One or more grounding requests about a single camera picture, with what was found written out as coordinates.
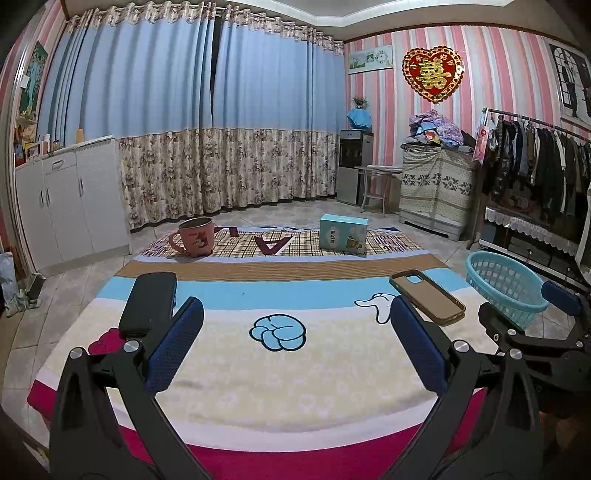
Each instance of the blue gripper pad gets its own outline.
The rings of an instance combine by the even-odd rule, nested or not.
[[[203,304],[193,299],[148,360],[145,388],[152,395],[170,386],[203,326]]]
[[[574,317],[581,313],[579,299],[554,282],[547,281],[542,285],[542,296],[566,315]]]
[[[425,388],[441,396],[447,391],[445,360],[423,328],[423,319],[402,295],[392,301],[390,322]]]

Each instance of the black wallet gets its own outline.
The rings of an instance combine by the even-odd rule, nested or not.
[[[176,292],[173,272],[145,273],[136,278],[119,321],[121,336],[145,336],[158,323],[169,322]]]

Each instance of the gold heart border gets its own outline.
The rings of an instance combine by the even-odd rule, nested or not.
[[[453,76],[452,80],[446,87],[436,95],[432,95],[425,88],[422,87],[420,83],[416,81],[416,79],[410,73],[410,60],[415,55],[425,55],[426,57],[433,57],[437,53],[446,53],[448,54],[454,63],[456,64],[456,73]],[[464,67],[464,62],[462,58],[458,55],[455,50],[452,50],[450,47],[446,47],[443,45],[439,45],[435,48],[430,48],[429,50],[425,50],[424,48],[414,48],[406,53],[404,59],[402,61],[402,73],[404,74],[404,78],[406,79],[407,83],[410,85],[415,92],[417,92],[421,97],[431,103],[440,103],[448,98],[456,89],[460,86],[462,79],[464,78],[464,71],[466,68]]]

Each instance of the small table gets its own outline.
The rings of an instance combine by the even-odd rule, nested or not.
[[[361,211],[365,211],[365,206],[368,204],[369,199],[381,200],[382,201],[382,214],[386,216],[386,203],[390,196],[390,185],[392,177],[396,174],[401,174],[402,169],[382,169],[375,167],[355,167],[359,170],[359,174],[363,175],[363,203],[361,204]],[[382,194],[371,193],[371,181],[372,177],[381,179],[382,182]]]

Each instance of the laundry basket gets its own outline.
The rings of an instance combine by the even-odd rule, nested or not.
[[[466,281],[524,330],[548,307],[542,279],[512,258],[474,252],[466,260],[466,270]]]

